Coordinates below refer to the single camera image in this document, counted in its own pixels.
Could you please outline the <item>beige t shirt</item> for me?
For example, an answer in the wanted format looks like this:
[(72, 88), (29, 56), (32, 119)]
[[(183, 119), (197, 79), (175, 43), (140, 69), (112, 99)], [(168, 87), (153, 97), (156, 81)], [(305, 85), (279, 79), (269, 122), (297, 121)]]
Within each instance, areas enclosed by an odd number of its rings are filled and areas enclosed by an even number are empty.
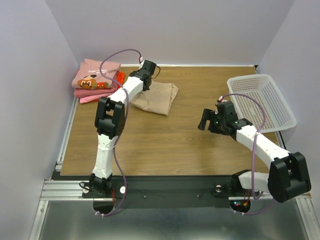
[(147, 91), (141, 91), (130, 103), (146, 112), (168, 116), (179, 88), (173, 83), (153, 81)]

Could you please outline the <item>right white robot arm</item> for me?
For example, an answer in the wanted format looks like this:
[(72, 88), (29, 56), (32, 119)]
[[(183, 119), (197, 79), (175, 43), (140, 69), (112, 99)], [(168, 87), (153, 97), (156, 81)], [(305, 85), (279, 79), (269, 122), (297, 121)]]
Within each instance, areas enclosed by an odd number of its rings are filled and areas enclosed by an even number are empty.
[(277, 202), (309, 192), (312, 188), (305, 156), (291, 153), (279, 147), (245, 118), (238, 118), (231, 101), (219, 102), (216, 110), (203, 110), (199, 130), (207, 128), (211, 133), (232, 137), (236, 142), (250, 149), (259, 157), (269, 172), (255, 172), (246, 169), (232, 175), (231, 192), (242, 195), (247, 190), (269, 193)]

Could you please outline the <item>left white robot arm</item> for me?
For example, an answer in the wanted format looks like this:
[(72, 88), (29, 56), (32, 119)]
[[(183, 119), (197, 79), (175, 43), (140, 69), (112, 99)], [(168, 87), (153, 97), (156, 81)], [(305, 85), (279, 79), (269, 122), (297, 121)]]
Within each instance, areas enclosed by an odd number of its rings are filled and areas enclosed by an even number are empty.
[(96, 161), (89, 182), (79, 184), (83, 198), (107, 198), (112, 193), (114, 149), (125, 128), (129, 102), (150, 89), (156, 67), (156, 63), (144, 60), (120, 89), (99, 99), (94, 121), (98, 137)]

